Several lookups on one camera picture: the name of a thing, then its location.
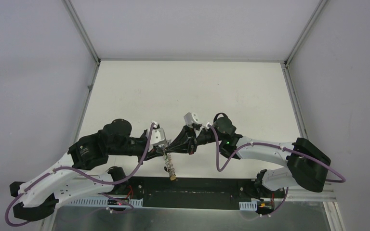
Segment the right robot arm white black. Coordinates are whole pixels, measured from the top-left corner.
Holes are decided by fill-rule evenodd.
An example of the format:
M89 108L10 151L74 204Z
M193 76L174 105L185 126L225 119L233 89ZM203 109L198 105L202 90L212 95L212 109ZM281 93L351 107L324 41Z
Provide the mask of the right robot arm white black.
M201 145L214 143L216 156L227 158L222 172L231 159L252 159L273 163L275 170L261 170L254 181L254 191L267 197L272 191L300 186L320 193L327 181L331 160L305 138L295 142L266 142L236 133L237 128L225 113L218 113L212 124L202 125L196 114L184 116L185 125L179 135L165 149L167 153L194 154Z

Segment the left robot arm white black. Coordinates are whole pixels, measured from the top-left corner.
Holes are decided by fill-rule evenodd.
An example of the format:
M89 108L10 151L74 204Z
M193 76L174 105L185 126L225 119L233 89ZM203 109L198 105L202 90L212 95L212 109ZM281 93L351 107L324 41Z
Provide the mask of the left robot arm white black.
M56 209L76 199L112 191L118 195L125 193L128 181L143 162L162 156L162 147L168 143L164 129L157 122L152 122L138 138L132 137L131 131L129 121L115 119L98 132L81 137L34 179L11 183L13 200L5 211L6 223L10 224L10 213L26 225L52 215ZM111 155L135 156L137 166L130 174L117 166L96 176L89 174L94 168L105 165Z

